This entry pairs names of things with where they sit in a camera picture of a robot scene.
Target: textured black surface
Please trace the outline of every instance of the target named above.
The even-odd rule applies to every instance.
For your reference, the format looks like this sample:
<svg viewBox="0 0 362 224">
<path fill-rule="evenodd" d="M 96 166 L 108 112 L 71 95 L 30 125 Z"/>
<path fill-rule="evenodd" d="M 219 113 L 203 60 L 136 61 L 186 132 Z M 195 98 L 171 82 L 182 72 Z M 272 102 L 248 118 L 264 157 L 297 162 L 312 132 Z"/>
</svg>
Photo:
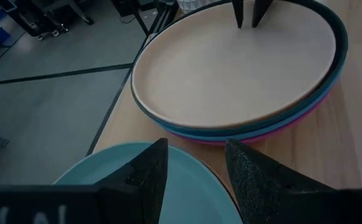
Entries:
<svg viewBox="0 0 362 224">
<path fill-rule="evenodd" d="M 240 141 L 226 142 L 226 163 L 245 223 L 271 222 L 285 192 L 331 190 Z"/>
</svg>

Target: chair leg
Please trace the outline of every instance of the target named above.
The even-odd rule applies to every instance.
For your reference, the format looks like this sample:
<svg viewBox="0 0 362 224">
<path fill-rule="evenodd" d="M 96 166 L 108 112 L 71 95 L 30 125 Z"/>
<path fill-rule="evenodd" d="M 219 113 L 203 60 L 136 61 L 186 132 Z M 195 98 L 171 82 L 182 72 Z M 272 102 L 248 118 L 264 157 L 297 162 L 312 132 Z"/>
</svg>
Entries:
<svg viewBox="0 0 362 224">
<path fill-rule="evenodd" d="M 87 24 L 92 25 L 94 21 L 91 17 L 85 15 L 83 11 L 81 10 L 80 6 L 73 0 L 69 0 L 69 6 L 74 10 L 75 13 L 77 13 L 82 20 L 84 20 Z"/>
</svg>

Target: wooden table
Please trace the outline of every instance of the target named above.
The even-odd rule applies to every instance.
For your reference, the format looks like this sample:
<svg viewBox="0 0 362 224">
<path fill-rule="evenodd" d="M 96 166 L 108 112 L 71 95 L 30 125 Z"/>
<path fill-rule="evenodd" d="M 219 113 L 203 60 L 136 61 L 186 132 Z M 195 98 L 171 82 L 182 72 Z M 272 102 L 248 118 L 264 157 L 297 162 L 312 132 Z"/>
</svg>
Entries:
<svg viewBox="0 0 362 224">
<path fill-rule="evenodd" d="M 362 91 L 356 86 L 357 58 L 350 52 L 341 78 L 318 109 L 293 127 L 251 144 L 282 164 L 337 189 L 362 187 Z M 196 144 L 164 131 L 137 107 L 129 80 L 94 152 L 122 142 L 162 137 L 207 164 L 234 196 L 224 147 Z"/>
</svg>

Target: black cable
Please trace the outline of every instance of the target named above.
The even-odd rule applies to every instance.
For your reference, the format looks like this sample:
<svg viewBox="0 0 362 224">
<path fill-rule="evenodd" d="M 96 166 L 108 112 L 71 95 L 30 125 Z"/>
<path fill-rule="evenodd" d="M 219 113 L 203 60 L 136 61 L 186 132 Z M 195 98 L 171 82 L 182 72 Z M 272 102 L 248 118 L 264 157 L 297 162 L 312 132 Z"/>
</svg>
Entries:
<svg viewBox="0 0 362 224">
<path fill-rule="evenodd" d="M 120 19 L 120 22 L 122 22 L 124 24 L 129 24 L 130 22 L 132 22 L 135 19 L 135 16 L 132 19 L 130 19 L 129 21 L 122 21 L 121 17 L 119 19 Z"/>
</svg>

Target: plate rim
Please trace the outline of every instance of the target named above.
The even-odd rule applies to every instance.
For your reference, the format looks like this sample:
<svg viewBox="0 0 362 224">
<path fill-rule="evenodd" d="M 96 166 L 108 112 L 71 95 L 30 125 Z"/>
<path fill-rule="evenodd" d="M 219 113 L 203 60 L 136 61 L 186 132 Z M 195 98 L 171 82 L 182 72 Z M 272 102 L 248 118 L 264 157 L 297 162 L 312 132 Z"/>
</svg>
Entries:
<svg viewBox="0 0 362 224">
<path fill-rule="evenodd" d="M 67 169 L 60 177 L 57 178 L 57 180 L 55 180 L 55 182 L 53 183 L 58 184 L 58 182 L 63 179 L 69 172 L 71 172 L 71 170 L 73 170 L 75 167 L 79 166 L 80 164 L 86 162 L 89 158 L 96 156 L 104 151 L 107 150 L 113 150 L 113 148 L 115 147 L 123 147 L 124 145 L 129 145 L 129 144 L 148 144 L 148 145 L 152 145 L 154 142 L 153 141 L 128 141 L 128 142 L 123 142 L 120 144 L 114 144 L 110 147 L 107 147 L 105 149 L 102 149 L 99 152 L 96 153 L 92 153 L 88 156 L 85 156 L 83 159 L 81 159 L 80 161 L 78 161 L 77 163 L 75 163 L 72 167 L 70 167 L 69 169 Z M 194 157 L 192 154 L 186 152 L 185 150 L 182 150 L 176 146 L 172 146 L 172 145 L 168 145 L 168 150 L 174 150 L 184 156 L 186 156 L 187 158 L 191 159 L 192 161 L 194 161 L 195 163 L 199 164 L 202 169 L 204 169 L 211 177 L 212 179 L 214 179 L 214 181 L 217 181 L 220 183 L 220 185 L 223 187 L 223 189 L 226 191 L 227 196 L 230 198 L 230 200 L 232 201 L 233 206 L 235 207 L 237 214 L 239 215 L 239 219 L 241 221 L 241 223 L 243 223 L 243 219 L 242 219 L 242 215 L 241 215 L 241 211 L 240 208 L 236 202 L 236 199 L 232 197 L 232 194 L 230 193 L 230 189 L 228 189 L 228 187 L 226 186 L 226 184 L 222 181 L 222 179 L 219 177 L 218 173 L 215 170 L 212 170 L 210 168 L 210 165 L 208 165 L 207 163 L 205 163 L 204 161 L 199 160 L 198 158 Z"/>
<path fill-rule="evenodd" d="M 245 2 L 245 4 L 248 4 L 251 6 L 253 6 L 253 4 L 254 4 L 253 0 L 244 0 L 244 2 Z M 223 6 L 225 6 L 227 8 L 231 8 L 231 4 L 229 4 L 229 3 L 221 4 L 219 6 L 213 6 L 213 7 L 208 8 L 210 10 L 199 11 L 197 13 L 193 13 L 192 15 L 190 15 L 191 18 L 188 21 L 191 22 L 191 20 L 195 21 L 196 19 L 197 20 L 202 19 L 202 16 L 204 16 L 204 14 L 202 12 L 212 14 L 211 11 L 214 11 L 215 9 L 220 10 L 221 8 L 223 8 Z M 296 95 L 290 96 L 290 98 L 289 97 L 285 98 L 285 101 L 283 101 L 280 105 L 276 104 L 276 107 L 273 107 L 272 110 L 261 111 L 261 113 L 257 113 L 256 115 L 254 115 L 253 117 L 250 117 L 250 118 L 248 118 L 249 117 L 248 115 L 244 115 L 244 118 L 243 118 L 243 114 L 246 114 L 246 113 L 242 113 L 242 114 L 240 114 L 240 115 L 242 115 L 241 119 L 233 120 L 231 117 L 227 116 L 227 121 L 220 122 L 221 119 L 219 119 L 219 118 L 221 117 L 221 115 L 217 114 L 218 119 L 212 119 L 211 120 L 212 122 L 203 122 L 203 123 L 195 122 L 194 123 L 191 120 L 186 119 L 186 118 L 181 119 L 179 117 L 177 118 L 176 116 L 172 117 L 169 114 L 162 113 L 163 111 L 165 111 L 165 108 L 166 108 L 164 105 L 154 106 L 154 104 L 152 104 L 151 101 L 148 100 L 148 98 L 143 97 L 143 96 L 146 96 L 147 92 L 141 91 L 142 88 L 138 88 L 138 86 L 139 87 L 146 86 L 146 84 L 144 84 L 145 83 L 144 77 L 146 77 L 146 75 L 149 73 L 145 73 L 145 68 L 143 66 L 140 66 L 140 63 L 141 63 L 141 59 L 144 58 L 146 60 L 146 57 L 144 57 L 143 55 L 145 53 L 148 54 L 148 52 L 149 52 L 148 49 L 151 48 L 151 45 L 149 44 L 146 46 L 144 51 L 142 51 L 141 57 L 138 58 L 138 60 L 135 63 L 133 72 L 134 72 L 134 74 L 138 74 L 138 75 L 132 76 L 132 81 L 133 81 L 132 85 L 134 87 L 134 94 L 138 98 L 138 101 L 140 102 L 140 104 L 145 108 L 145 110 L 149 111 L 149 113 L 151 113 L 153 116 L 155 116 L 163 121 L 166 121 L 168 123 L 177 124 L 179 126 L 189 126 L 189 127 L 193 127 L 193 128 L 202 128 L 202 127 L 219 128 L 219 127 L 228 127 L 228 126 L 239 126 L 244 123 L 251 123 L 254 121 L 259 121 L 259 120 L 263 120 L 265 118 L 269 118 L 269 117 L 273 116 L 274 114 L 278 114 L 281 111 L 292 107 L 293 105 L 298 103 L 301 99 L 304 99 L 313 90 L 315 90 L 317 88 L 317 86 L 322 82 L 322 80 L 326 77 L 326 75 L 328 74 L 328 72 L 330 70 L 332 63 L 335 60 L 335 57 L 336 57 L 335 32 L 333 31 L 333 28 L 331 27 L 329 22 L 323 16 L 321 16 L 319 13 L 317 13 L 315 10 L 313 10 L 309 7 L 305 7 L 304 5 L 296 4 L 294 2 L 277 1 L 276 4 L 274 5 L 274 8 L 280 7 L 280 6 L 290 6 L 290 7 L 293 6 L 298 11 L 310 12 L 310 14 L 315 17 L 316 21 L 318 21 L 320 24 L 324 25 L 323 27 L 324 27 L 324 29 L 326 29 L 326 32 L 325 32 L 326 37 L 331 39 L 331 41 L 330 41 L 331 47 L 329 49 L 326 49 L 326 51 L 327 51 L 326 58 L 330 57 L 329 60 L 326 60 L 326 63 L 324 64 L 323 69 L 322 68 L 320 69 L 320 72 L 318 72 L 318 73 L 315 72 L 317 74 L 317 76 L 314 76 L 313 79 L 311 80 L 311 82 L 308 83 L 306 88 L 304 88 L 302 91 L 299 91 Z M 165 31 L 158 34 L 158 36 L 163 36 L 165 33 L 167 33 L 167 31 L 171 34 L 171 32 L 170 32 L 171 30 L 174 30 L 174 29 L 177 30 L 179 28 L 181 28 L 181 27 L 179 27 L 179 26 L 168 27 Z M 164 37 L 165 37 L 164 41 L 168 40 L 168 38 L 171 40 L 172 35 L 170 35 L 170 36 L 164 35 Z M 266 104 L 266 105 L 268 105 L 268 106 L 273 105 L 273 103 L 271 103 L 271 101 L 267 101 L 267 102 L 269 102 L 269 104 Z"/>
<path fill-rule="evenodd" d="M 283 128 L 286 128 L 288 125 L 293 125 L 294 121 L 299 120 L 300 118 L 303 118 L 307 115 L 307 113 L 312 113 L 316 108 L 323 103 L 323 100 L 328 96 L 329 92 L 335 85 L 338 77 L 340 76 L 340 73 L 338 72 L 338 75 L 334 77 L 331 81 L 331 84 L 329 87 L 323 91 L 317 98 L 315 98 L 311 103 L 309 103 L 306 107 L 304 107 L 302 110 L 296 111 L 296 113 L 286 117 L 285 119 L 279 120 L 278 122 L 271 124 L 269 126 L 266 126 L 261 129 L 256 129 L 254 131 L 250 131 L 247 133 L 241 133 L 241 134 L 235 134 L 235 135 L 228 135 L 228 136 L 197 136 L 187 133 L 181 133 L 178 131 L 170 130 L 164 126 L 164 130 L 182 136 L 184 138 L 193 139 L 197 141 L 206 141 L 206 142 L 225 142 L 227 139 L 238 139 L 240 141 L 248 140 L 250 138 L 256 138 L 256 137 L 264 137 L 265 135 L 270 135 L 273 132 L 281 131 Z"/>
<path fill-rule="evenodd" d="M 317 85 L 317 87 L 314 88 L 310 93 L 308 93 L 308 95 L 306 95 L 303 99 L 300 99 L 296 103 L 289 105 L 288 108 L 284 108 L 282 111 L 280 111 L 278 113 L 270 114 L 269 115 L 270 118 L 268 118 L 270 121 L 266 120 L 266 118 L 261 118 L 259 120 L 255 120 L 255 121 L 245 121 L 245 122 L 240 122 L 240 123 L 236 123 L 236 124 L 228 124 L 225 126 L 212 126 L 212 127 L 183 126 L 183 125 L 180 125 L 177 123 L 165 121 L 165 120 L 155 116 L 154 114 L 150 113 L 146 108 L 144 108 L 144 106 L 139 101 L 139 98 L 135 94 L 135 90 L 134 90 L 134 86 L 133 86 L 133 72 L 134 72 L 133 71 L 131 73 L 131 93 L 132 93 L 132 96 L 133 96 L 136 104 L 138 105 L 138 107 L 146 115 L 148 115 L 151 119 L 154 119 L 156 122 L 167 127 L 168 129 L 175 129 L 180 132 L 186 132 L 186 133 L 190 133 L 190 134 L 201 134 L 202 136 L 220 136 L 223 134 L 228 134 L 228 135 L 239 134 L 239 133 L 246 132 L 246 130 L 248 130 L 248 129 L 252 130 L 252 129 L 257 129 L 257 127 L 267 126 L 268 123 L 272 123 L 272 124 L 276 123 L 276 122 L 280 121 L 281 119 L 284 119 L 284 118 L 288 117 L 289 115 L 296 113 L 296 108 L 299 108 L 299 110 L 300 110 L 301 107 L 303 108 L 306 105 L 308 105 L 309 103 L 311 103 L 313 100 L 315 100 L 316 95 L 319 95 L 321 92 L 324 91 L 323 89 L 326 89 L 330 85 L 331 81 L 329 81 L 329 78 L 330 77 L 334 78 L 334 76 L 336 76 L 335 73 L 338 73 L 341 70 L 341 66 L 343 65 L 343 63 L 345 61 L 346 52 L 348 50 L 348 35 L 346 33 L 345 26 L 342 23 L 342 21 L 340 20 L 340 18 L 331 9 L 324 6 L 323 4 L 316 2 L 316 1 L 304 1 L 304 0 L 284 0 L 284 1 L 302 5 L 304 7 L 307 7 L 309 9 L 315 11 L 316 13 L 318 13 L 330 25 L 330 27 L 335 35 L 335 40 L 336 40 L 335 57 L 332 61 L 332 65 L 330 66 L 327 74 L 325 75 L 323 80 Z M 186 17 L 192 16 L 193 14 L 195 14 L 199 11 L 205 10 L 210 7 L 218 6 L 221 4 L 226 4 L 226 3 L 230 3 L 230 1 L 225 0 L 225 1 L 219 1 L 219 2 L 214 2 L 214 3 L 208 4 L 208 5 L 203 6 L 189 14 L 185 14 L 184 16 L 180 17 L 179 19 L 176 19 L 172 23 L 168 24 L 168 26 L 166 26 L 163 30 L 158 32 L 144 46 L 143 50 L 141 52 L 139 52 L 139 54 L 137 55 L 137 60 L 135 60 L 134 66 L 136 65 L 136 63 L 137 63 L 141 53 L 144 51 L 144 49 L 146 49 L 146 47 L 157 36 L 159 36 L 160 33 L 164 32 L 167 28 L 171 27 L 173 24 L 181 21 L 182 19 L 184 19 Z M 332 21 L 330 21 L 329 18 L 325 18 L 323 14 L 326 14 L 327 17 L 332 18 Z"/>
</svg>

